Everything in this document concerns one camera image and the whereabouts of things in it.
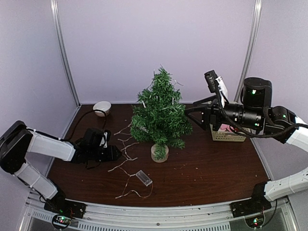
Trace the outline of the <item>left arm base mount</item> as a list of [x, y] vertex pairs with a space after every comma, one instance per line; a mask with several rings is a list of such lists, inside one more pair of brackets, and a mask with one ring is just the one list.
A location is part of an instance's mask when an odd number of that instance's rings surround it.
[[65, 193], [61, 189], [57, 189], [57, 193], [52, 199], [46, 199], [44, 209], [69, 218], [83, 218], [86, 205], [67, 200]]

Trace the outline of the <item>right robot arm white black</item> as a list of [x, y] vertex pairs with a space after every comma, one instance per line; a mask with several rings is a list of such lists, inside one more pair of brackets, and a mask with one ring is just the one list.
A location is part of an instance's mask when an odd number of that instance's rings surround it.
[[242, 102], [227, 100], [227, 89], [220, 77], [208, 77], [213, 96], [193, 103], [185, 115], [202, 129], [218, 131], [221, 125], [249, 138], [273, 138], [280, 143], [308, 150], [308, 125], [283, 106], [271, 106], [272, 84], [268, 80], [249, 77], [244, 81]]

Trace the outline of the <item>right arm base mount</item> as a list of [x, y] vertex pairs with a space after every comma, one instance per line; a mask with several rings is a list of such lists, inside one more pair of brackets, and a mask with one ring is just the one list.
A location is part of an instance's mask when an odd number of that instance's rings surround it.
[[259, 213], [271, 208], [271, 202], [265, 198], [265, 184], [256, 184], [250, 199], [232, 202], [231, 212], [234, 218]]

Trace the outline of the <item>clear battery box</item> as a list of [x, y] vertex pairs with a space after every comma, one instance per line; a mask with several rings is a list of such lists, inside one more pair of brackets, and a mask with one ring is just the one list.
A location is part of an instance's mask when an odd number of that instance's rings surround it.
[[136, 176], [145, 186], [149, 186], [153, 183], [153, 181], [142, 170], [138, 171]]

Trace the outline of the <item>small green christmas tree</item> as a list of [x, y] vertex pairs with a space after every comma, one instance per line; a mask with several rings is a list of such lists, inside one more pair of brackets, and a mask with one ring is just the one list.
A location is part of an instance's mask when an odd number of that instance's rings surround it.
[[180, 103], [181, 93], [171, 83], [171, 74], [158, 68], [149, 87], [138, 93], [133, 106], [130, 133], [138, 142], [152, 142], [154, 160], [162, 161], [168, 147], [184, 148], [183, 135], [190, 135], [192, 125], [185, 116], [185, 105]]

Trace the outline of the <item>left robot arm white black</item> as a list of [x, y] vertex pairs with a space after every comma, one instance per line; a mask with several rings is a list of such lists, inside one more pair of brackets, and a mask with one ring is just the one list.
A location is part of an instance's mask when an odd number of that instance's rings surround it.
[[115, 145], [109, 145], [110, 137], [108, 130], [89, 128], [82, 138], [70, 141], [29, 128], [18, 120], [0, 138], [0, 167], [39, 192], [59, 214], [64, 214], [69, 210], [64, 192], [33, 167], [26, 155], [39, 154], [74, 164], [115, 161], [122, 153]]

